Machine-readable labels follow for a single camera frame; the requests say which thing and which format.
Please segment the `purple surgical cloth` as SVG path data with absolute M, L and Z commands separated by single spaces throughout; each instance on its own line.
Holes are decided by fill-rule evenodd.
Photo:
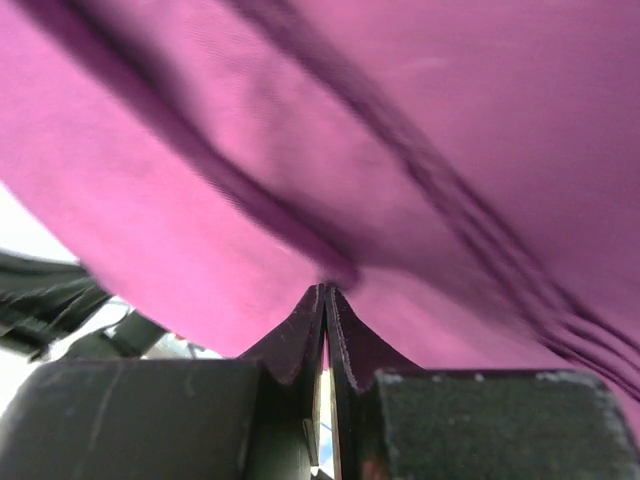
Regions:
M 424 367 L 639 421 L 635 1 L 5 1 L 1 179 L 219 353 L 332 281 Z

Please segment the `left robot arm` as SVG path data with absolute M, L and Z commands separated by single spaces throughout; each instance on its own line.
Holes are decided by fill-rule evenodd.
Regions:
M 82 266 L 1 253 L 1 347 L 43 360 L 54 343 L 78 332 L 113 296 Z M 166 331 L 132 310 L 74 341 L 65 359 L 144 356 Z

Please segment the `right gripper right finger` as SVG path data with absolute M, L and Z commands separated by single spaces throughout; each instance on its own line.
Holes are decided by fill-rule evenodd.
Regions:
M 428 370 L 325 294 L 339 479 L 635 479 L 613 393 L 571 370 Z

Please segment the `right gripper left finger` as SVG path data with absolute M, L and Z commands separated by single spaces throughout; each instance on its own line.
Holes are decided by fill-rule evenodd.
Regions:
M 45 364 L 1 419 L 5 479 L 307 479 L 318 463 L 324 297 L 227 360 Z

